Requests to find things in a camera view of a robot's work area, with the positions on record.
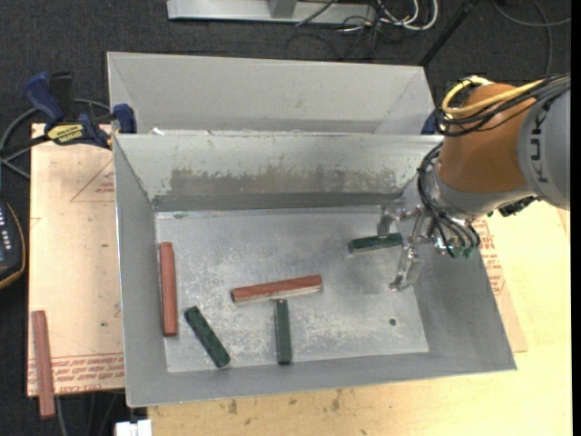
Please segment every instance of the wire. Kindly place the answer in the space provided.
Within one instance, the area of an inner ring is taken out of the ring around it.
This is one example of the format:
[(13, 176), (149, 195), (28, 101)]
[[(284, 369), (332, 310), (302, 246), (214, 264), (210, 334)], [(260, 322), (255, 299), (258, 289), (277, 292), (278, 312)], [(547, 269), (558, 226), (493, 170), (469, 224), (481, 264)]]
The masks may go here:
[[(91, 111), (93, 110), (94, 106), (97, 106), (97, 107), (102, 108), (102, 109), (107, 110), (107, 111), (110, 109), (110, 107), (106, 104), (103, 104), (101, 102), (97, 102), (95, 100), (89, 100), (86, 98), (75, 98), (74, 102), (76, 104), (88, 104)], [(16, 119), (14, 119), (13, 122), (10, 123), (6, 127), (6, 130), (2, 134), (2, 138), (0, 138), (0, 150), (3, 150), (5, 148), (5, 146), (8, 142), (8, 139), (10, 138), (12, 133), (16, 130), (16, 128), (18, 128), (18, 126), (20, 126), (27, 119), (35, 116), (36, 114), (40, 114), (40, 113), (42, 113), (41, 110), (38, 110), (37, 108), (31, 108), (30, 110), (27, 110), (26, 112), (24, 112), (23, 114), (18, 116)], [(15, 173), (20, 174), (25, 179), (30, 179), (30, 174), (23, 171), (22, 169), (20, 169), (18, 166), (14, 165), (13, 163), (10, 163), (11, 160), (13, 160), (14, 158), (25, 153), (27, 150), (28, 149), (25, 149), (17, 154), (13, 154), (7, 158), (2, 158), (0, 160), (0, 192), (2, 192), (2, 167), (3, 166), (5, 166), (6, 168), (9, 168), (10, 170), (14, 171)]]
[(68, 431), (66, 430), (66, 425), (64, 424), (63, 407), (61, 405), (61, 398), (56, 396), (56, 416), (58, 417), (58, 424), (61, 427), (61, 433), (63, 436), (68, 436)]
[(91, 430), (93, 429), (95, 400), (96, 400), (96, 392), (92, 392), (91, 393), (91, 404), (89, 407), (89, 421), (87, 422), (87, 435), (86, 436), (91, 436)]
[(405, 29), (409, 29), (411, 31), (425, 31), (433, 26), (437, 19), (438, 19), (438, 0), (428, 0), (429, 1), (429, 10), (431, 9), (431, 17), (428, 22), (422, 25), (414, 25), (419, 17), (419, 1), (418, 0), (411, 0), (414, 5), (414, 12), (413, 15), (404, 16), (402, 18), (398, 18), (388, 10), (386, 7), (384, 0), (375, 0), (375, 3), (379, 6), (378, 12), (381, 13), (380, 21), (381, 23), (385, 23), (387, 25), (399, 25)]
[[(495, 129), (500, 125), (506, 123), (509, 119), (512, 119), (516, 114), (521, 114), (527, 108), (530, 108), (531, 105), (527, 105), (524, 108), (520, 109), (516, 113), (511, 114), (508, 118), (502, 121), (499, 124), (495, 124), (484, 128), (487, 122), (494, 117), (496, 114), (506, 111), (509, 108), (513, 108), (519, 104), (522, 104), (528, 99), (535, 99), (535, 102), (538, 102), (540, 99), (545, 98), (556, 98), (560, 96), (566, 90), (571, 88), (571, 76), (570, 74), (559, 74), (559, 75), (551, 75), (545, 78), (540, 79), (539, 81), (535, 81), (534, 83), (529, 83), (528, 85), (532, 85), (527, 90), (522, 91), (519, 95), (510, 95), (509, 99), (501, 99), (492, 104), (484, 104), (482, 106), (482, 110), (477, 111), (475, 114), (467, 114), (461, 117), (457, 117), (453, 114), (443, 114), (440, 111), (440, 121), (438, 122), (438, 131), (445, 135), (445, 136), (460, 136), (463, 134), (469, 134), (475, 131), (489, 131), (491, 129)], [(465, 88), (469, 84), (466, 84), (465, 81), (460, 81), (458, 84), (461, 88)], [(470, 124), (469, 127), (464, 127), (464, 124)], [(459, 126), (459, 131), (450, 131), (450, 126), (456, 125)]]
[(310, 23), (313, 19), (317, 18), (318, 16), (322, 15), (325, 11), (327, 11), (327, 9), (337, 3), (339, 0), (329, 0), (329, 2), (327, 2), (325, 5), (323, 5), (319, 10), (317, 10), (315, 13), (313, 13), (311, 16), (303, 19), (302, 21), (300, 21), (299, 23), (297, 23), (295, 25), (295, 27), (299, 27), (302, 25), (305, 25), (307, 23)]
[(109, 423), (109, 417), (111, 417), (111, 413), (113, 412), (113, 406), (115, 405), (115, 402), (117, 401), (117, 398), (120, 395), (121, 394), (118, 394), (118, 393), (113, 394), (113, 397), (111, 398), (111, 402), (109, 403), (109, 406), (107, 407), (105, 415), (103, 416), (103, 422), (101, 423), (101, 428), (99, 429), (97, 436), (103, 435), (103, 432), (105, 431), (105, 428), (107, 427), (107, 424)]
[[(533, 3), (537, 7), (539, 7), (537, 2), (533, 2)], [(502, 10), (502, 8), (500, 8), (500, 5), (498, 4), (498, 2), (496, 0), (492, 0), (492, 4), (494, 5), (494, 7), (498, 10), (498, 12), (501, 15), (503, 15), (506, 19), (512, 21), (513, 23), (517, 23), (518, 25), (527, 25), (529, 27), (552, 27), (552, 26), (555, 26), (555, 25), (564, 25), (566, 23), (570, 23), (571, 22), (571, 16), (569, 16), (568, 18), (562, 19), (560, 21), (553, 21), (553, 22), (545, 21), (544, 23), (530, 23), (528, 21), (522, 21), (520, 19), (516, 19), (515, 17), (507, 14), (505, 11)]]
[[(446, 212), (438, 208), (437, 205), (428, 198), (426, 190), (423, 186), (424, 178), (429, 170), (433, 167), (434, 161), (439, 157), (439, 153), (443, 144), (444, 142), (442, 141), (436, 145), (422, 160), (418, 168), (417, 187), (420, 200), (424, 207), (430, 212), (432, 221), (438, 228), (438, 232), (442, 238), (444, 246), (446, 247), (448, 255), (450, 255), (452, 258), (458, 258), (462, 254), (471, 253), (477, 249), (480, 245), (480, 236), (472, 226), (471, 221), (466, 220), (463, 223), (456, 222), (452, 220), (446, 214)], [(444, 228), (447, 228), (458, 238), (459, 246), (462, 248), (460, 253), (455, 253), (453, 251), (453, 246), (450, 243)]]

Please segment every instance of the wooden table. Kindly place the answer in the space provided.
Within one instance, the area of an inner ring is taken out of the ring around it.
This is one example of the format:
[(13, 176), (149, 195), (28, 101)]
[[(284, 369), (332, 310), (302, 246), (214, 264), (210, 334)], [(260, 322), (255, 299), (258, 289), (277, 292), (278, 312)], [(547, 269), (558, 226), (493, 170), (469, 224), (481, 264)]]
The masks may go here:
[[(122, 388), (111, 156), (90, 146), (39, 145), (32, 176), (30, 309), (47, 312), (55, 390)], [(54, 216), (58, 233), (44, 226)], [(571, 434), (567, 222), (567, 213), (546, 203), (487, 219), (510, 286), (510, 294), (505, 289), (497, 296), (498, 308), (513, 351), (526, 351), (515, 355), (516, 372), (155, 406), (148, 409), (153, 434)], [(55, 264), (55, 252), (46, 250), (51, 237), (66, 249), (59, 252), (66, 266)], [(83, 254), (90, 255), (89, 263), (79, 258)], [(45, 266), (56, 271), (50, 274)], [(34, 396), (32, 345), (29, 351), (28, 393)]]

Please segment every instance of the green block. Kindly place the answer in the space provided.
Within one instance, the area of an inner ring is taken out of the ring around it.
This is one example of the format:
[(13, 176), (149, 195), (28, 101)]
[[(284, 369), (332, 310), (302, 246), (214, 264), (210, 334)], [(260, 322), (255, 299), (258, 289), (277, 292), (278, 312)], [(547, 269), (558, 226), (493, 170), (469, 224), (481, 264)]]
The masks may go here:
[(288, 365), (292, 362), (289, 304), (285, 299), (276, 299), (274, 304), (274, 328), (276, 333), (277, 362), (279, 365)]
[(403, 237), (400, 233), (390, 233), (385, 237), (370, 236), (361, 239), (353, 239), (347, 244), (350, 253), (361, 253), (375, 251), (378, 249), (387, 249), (403, 245)]
[(200, 309), (195, 305), (186, 310), (183, 314), (185, 320), (192, 327), (198, 340), (202, 343), (203, 348), (208, 352), (213, 362), (218, 368), (230, 363), (230, 355), (224, 349), (224, 346), (214, 333), (206, 319), (203, 317)]

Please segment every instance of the cardboard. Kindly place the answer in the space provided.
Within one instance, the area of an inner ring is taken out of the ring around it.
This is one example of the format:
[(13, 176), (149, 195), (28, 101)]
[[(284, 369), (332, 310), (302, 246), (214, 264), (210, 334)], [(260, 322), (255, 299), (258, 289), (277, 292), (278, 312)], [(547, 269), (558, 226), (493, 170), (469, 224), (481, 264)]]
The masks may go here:
[[(33, 136), (43, 125), (33, 125)], [(91, 145), (31, 150), (29, 312), (48, 322), (54, 392), (124, 386), (113, 154)], [(38, 393), (28, 333), (28, 396)]]

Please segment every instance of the black cable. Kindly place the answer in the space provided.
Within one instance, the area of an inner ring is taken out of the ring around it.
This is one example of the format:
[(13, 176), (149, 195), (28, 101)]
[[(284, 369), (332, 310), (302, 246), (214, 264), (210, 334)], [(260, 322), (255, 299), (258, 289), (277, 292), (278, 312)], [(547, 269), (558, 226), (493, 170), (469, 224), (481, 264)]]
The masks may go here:
[(560, 21), (553, 21), (553, 22), (545, 21), (544, 23), (529, 23), (528, 21), (522, 21), (520, 19), (516, 19), (516, 18), (512, 17), (511, 15), (508, 15), (507, 13), (505, 13), (500, 8), (500, 6), (498, 5), (497, 0), (492, 0), (492, 5), (506, 19), (508, 19), (509, 21), (512, 21), (513, 23), (517, 23), (518, 25), (527, 25), (527, 26), (530, 26), (530, 27), (551, 27), (551, 26), (554, 26), (554, 25), (564, 25), (566, 23), (570, 23), (571, 22), (571, 17), (569, 16), (568, 18), (562, 19)]
[(103, 436), (103, 432), (105, 431), (105, 428), (107, 427), (107, 424), (109, 423), (109, 417), (111, 417), (111, 413), (113, 412), (113, 406), (115, 405), (115, 402), (117, 401), (117, 398), (119, 396), (120, 396), (120, 394), (118, 394), (118, 393), (113, 394), (113, 397), (111, 398), (111, 402), (109, 403), (109, 406), (107, 407), (107, 411), (105, 412), (105, 415), (103, 416), (103, 422), (101, 423), (101, 428), (99, 429), (97, 436)]
[(56, 416), (58, 418), (58, 424), (61, 428), (61, 433), (63, 436), (68, 436), (68, 431), (66, 430), (66, 425), (64, 424), (64, 416), (63, 416), (63, 406), (61, 405), (61, 398), (56, 396), (54, 398), (56, 401)]
[(312, 15), (310, 15), (309, 17), (303, 19), (302, 21), (300, 21), (299, 23), (297, 23), (295, 25), (295, 27), (299, 27), (302, 25), (305, 25), (307, 23), (310, 23), (313, 19), (315, 19), (316, 17), (322, 15), (325, 11), (327, 11), (327, 9), (337, 3), (339, 0), (329, 0), (329, 2), (327, 2), (325, 5), (323, 5), (319, 10), (317, 10), (315, 13), (313, 13)]
[[(447, 118), (442, 115), (442, 121), (438, 122), (438, 131), (445, 136), (458, 137), (460, 135), (473, 133), (483, 128), (483, 126), (496, 114), (503, 112), (513, 106), (521, 104), (529, 98), (536, 98), (537, 100), (547, 96), (559, 96), (565, 90), (570, 89), (570, 76), (568, 74), (564, 75), (552, 75), (544, 78), (541, 84), (531, 88), (531, 90), (526, 91), (523, 94), (514, 97), (508, 101), (500, 101), (496, 106), (494, 104), (488, 105), (483, 110), (480, 110), (476, 114), (468, 115), (462, 118)], [(450, 132), (449, 129), (445, 129), (443, 126), (451, 126), (452, 124), (461, 127), (460, 131)], [(470, 127), (463, 127), (462, 124), (473, 124)], [(493, 129), (496, 126), (483, 129), (485, 132), (488, 129)]]
[(547, 67), (545, 68), (545, 75), (548, 75), (551, 71), (551, 63), (553, 61), (553, 33), (551, 31), (551, 24), (548, 22), (547, 15), (543, 11), (543, 8), (537, 2), (533, 2), (535, 4), (535, 8), (540, 13), (541, 17), (545, 20), (545, 27), (547, 28), (547, 37), (548, 37), (548, 48), (547, 48)]
[[(101, 102), (96, 102), (95, 100), (85, 99), (85, 98), (75, 98), (74, 102), (76, 104), (88, 104), (89, 108), (91, 110), (93, 110), (93, 106), (103, 108), (104, 110), (107, 110), (107, 111), (110, 109), (110, 107), (106, 104), (103, 104)], [(41, 110), (38, 110), (37, 108), (31, 108), (30, 110), (27, 110), (26, 112), (24, 112), (23, 114), (18, 116), (16, 119), (14, 119), (13, 122), (10, 123), (6, 127), (6, 130), (2, 134), (2, 138), (0, 139), (0, 151), (5, 149), (5, 146), (8, 142), (8, 139), (10, 138), (12, 133), (16, 130), (16, 128), (18, 128), (25, 120), (31, 118), (32, 116), (35, 116), (36, 114), (40, 114), (40, 113), (42, 113)], [(19, 154), (15, 154), (14, 156), (2, 158), (0, 160), (0, 193), (2, 192), (2, 167), (3, 166), (5, 166), (6, 168), (9, 168), (10, 170), (14, 171), (15, 173), (20, 174), (25, 179), (30, 179), (30, 174), (21, 170), (16, 165), (10, 163), (10, 160), (12, 160), (13, 158), (16, 158), (16, 156), (20, 156), (20, 155), (21, 154), (19, 153)]]
[(96, 392), (92, 392), (91, 393), (91, 404), (89, 406), (89, 421), (87, 422), (87, 434), (86, 434), (86, 436), (91, 436), (91, 430), (93, 429), (95, 400), (96, 400)]

